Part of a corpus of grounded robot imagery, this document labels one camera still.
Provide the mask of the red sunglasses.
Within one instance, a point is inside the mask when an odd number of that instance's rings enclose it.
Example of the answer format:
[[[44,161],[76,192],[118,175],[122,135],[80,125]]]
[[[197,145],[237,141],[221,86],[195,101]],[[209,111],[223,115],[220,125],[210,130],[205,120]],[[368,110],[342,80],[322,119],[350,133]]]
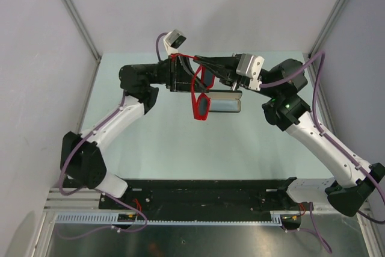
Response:
[[[189,60],[194,60],[195,57],[191,55],[181,54],[184,57],[188,57]],[[192,78],[192,81],[195,80],[195,78],[198,76],[209,88],[209,90],[214,86],[215,76],[205,67],[202,65],[199,65],[198,68],[194,71],[194,76]],[[208,118],[209,115],[209,109],[211,100],[207,96],[209,93],[209,90],[207,92],[195,92],[193,88],[191,88],[191,105],[192,105],[192,113],[193,117],[196,120],[205,121]]]

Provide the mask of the dark green glasses case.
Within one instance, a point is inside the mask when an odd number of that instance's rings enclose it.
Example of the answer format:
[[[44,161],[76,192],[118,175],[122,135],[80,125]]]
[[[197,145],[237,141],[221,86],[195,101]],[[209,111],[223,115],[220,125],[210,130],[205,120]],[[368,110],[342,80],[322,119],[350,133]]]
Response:
[[[210,113],[239,113],[242,91],[211,90],[207,96],[211,100]]]

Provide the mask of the light blue cleaning cloth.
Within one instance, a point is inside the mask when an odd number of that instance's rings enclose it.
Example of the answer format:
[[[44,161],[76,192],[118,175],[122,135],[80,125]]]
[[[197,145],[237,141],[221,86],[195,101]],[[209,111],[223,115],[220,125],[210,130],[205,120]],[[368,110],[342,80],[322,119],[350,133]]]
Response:
[[[237,100],[212,100],[210,112],[236,113],[239,112],[240,105]]]

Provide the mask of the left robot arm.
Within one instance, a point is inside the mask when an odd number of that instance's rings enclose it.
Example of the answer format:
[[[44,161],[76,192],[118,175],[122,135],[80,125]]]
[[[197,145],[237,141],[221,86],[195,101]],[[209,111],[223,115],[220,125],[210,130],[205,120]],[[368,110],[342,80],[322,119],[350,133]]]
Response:
[[[193,71],[190,60],[198,57],[173,53],[154,64],[125,65],[119,70],[123,94],[118,106],[91,128],[78,134],[70,131],[63,137],[59,177],[62,195],[77,192],[63,188],[68,176],[80,188],[112,196],[112,202],[121,209],[132,204],[133,194],[127,190],[127,182],[108,171],[103,153],[128,126],[154,107],[159,84],[172,92],[190,93],[194,118],[206,120],[211,104],[208,92],[215,77],[203,66]]]

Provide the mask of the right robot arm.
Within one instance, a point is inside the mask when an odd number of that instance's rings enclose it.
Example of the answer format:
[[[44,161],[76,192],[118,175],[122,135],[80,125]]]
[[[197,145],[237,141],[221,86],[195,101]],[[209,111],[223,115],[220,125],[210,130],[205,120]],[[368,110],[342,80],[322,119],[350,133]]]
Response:
[[[290,180],[277,195],[283,209],[312,202],[331,205],[349,217],[360,212],[384,178],[384,166],[370,164],[348,149],[317,119],[315,105],[299,97],[299,91],[307,85],[307,63],[287,59],[265,70],[264,59],[252,54],[193,59],[222,84],[268,97],[262,105],[267,122],[302,143],[333,175],[330,179]]]

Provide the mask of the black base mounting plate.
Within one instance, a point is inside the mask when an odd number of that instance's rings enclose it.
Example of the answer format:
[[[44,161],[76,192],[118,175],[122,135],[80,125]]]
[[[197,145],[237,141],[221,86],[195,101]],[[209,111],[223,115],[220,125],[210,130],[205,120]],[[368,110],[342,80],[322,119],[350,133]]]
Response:
[[[267,180],[128,180],[128,189],[114,201],[100,197],[99,208],[123,212],[124,204],[148,220],[251,221],[271,212],[303,216],[305,201],[287,194],[288,179]]]

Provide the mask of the right aluminium frame post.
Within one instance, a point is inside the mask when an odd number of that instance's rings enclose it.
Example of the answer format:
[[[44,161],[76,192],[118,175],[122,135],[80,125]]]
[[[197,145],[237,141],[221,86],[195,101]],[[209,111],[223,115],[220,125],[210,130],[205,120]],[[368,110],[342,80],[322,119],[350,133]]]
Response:
[[[347,6],[348,2],[349,0],[336,0],[314,44],[310,48],[310,51],[307,53],[308,58],[315,55],[322,48],[325,41],[328,39],[330,33],[332,32],[332,29],[334,28],[338,19],[340,18],[342,12]]]

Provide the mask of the aluminium frame post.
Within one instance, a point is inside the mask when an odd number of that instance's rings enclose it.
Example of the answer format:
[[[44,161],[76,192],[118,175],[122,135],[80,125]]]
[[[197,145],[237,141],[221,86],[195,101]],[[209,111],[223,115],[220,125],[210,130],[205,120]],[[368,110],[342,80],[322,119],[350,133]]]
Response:
[[[75,28],[78,30],[79,35],[83,39],[88,51],[90,52],[91,56],[93,57],[93,60],[97,65],[100,64],[102,56],[97,50],[96,45],[94,44],[94,41],[91,38],[90,33],[88,32],[88,29],[85,26],[84,21],[82,20],[81,15],[79,14],[78,9],[76,8],[76,5],[73,0],[61,0],[65,9],[67,10],[68,15],[70,16],[73,24],[75,25]]]
[[[330,33],[332,32],[332,29],[334,28],[338,19],[340,18],[342,12],[347,6],[348,2],[349,0],[336,0],[314,44],[310,48],[310,51],[307,53],[308,58],[315,55],[322,48],[325,41],[328,39]]]

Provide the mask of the left aluminium frame post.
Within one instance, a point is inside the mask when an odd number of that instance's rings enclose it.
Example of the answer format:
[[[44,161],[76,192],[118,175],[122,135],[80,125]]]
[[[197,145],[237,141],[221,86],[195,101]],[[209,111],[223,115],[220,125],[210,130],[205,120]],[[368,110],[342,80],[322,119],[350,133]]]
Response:
[[[61,0],[65,9],[67,10],[68,15],[70,16],[73,24],[75,25],[75,28],[78,30],[79,35],[83,39],[88,51],[90,52],[91,56],[93,57],[93,60],[97,65],[100,64],[102,56],[97,50],[96,45],[94,44],[94,41],[91,38],[90,33],[88,32],[88,29],[85,26],[84,21],[82,20],[81,15],[79,14],[78,9],[76,8],[76,5],[73,0]]]

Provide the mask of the aluminium front rail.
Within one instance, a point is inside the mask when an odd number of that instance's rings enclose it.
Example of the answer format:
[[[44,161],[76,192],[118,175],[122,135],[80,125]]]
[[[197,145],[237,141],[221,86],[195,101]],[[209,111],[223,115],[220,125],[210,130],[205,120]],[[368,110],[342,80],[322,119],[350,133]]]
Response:
[[[63,195],[61,191],[58,188],[51,188],[49,190],[47,200],[81,200],[81,201],[88,201],[88,202],[97,202],[100,197],[104,197],[102,193],[98,193],[97,191],[94,190],[89,190],[89,189],[81,189],[73,194],[70,195]],[[337,210],[338,212],[342,212],[342,210],[345,211],[352,211],[356,213],[359,209],[367,211],[369,209],[369,204],[365,200],[361,206],[358,208],[359,204],[353,204],[347,203],[347,202],[342,202],[341,204],[338,204],[338,207],[333,206],[332,204],[326,204],[326,203],[321,203],[321,202],[316,202],[316,207],[325,207],[327,210]]]

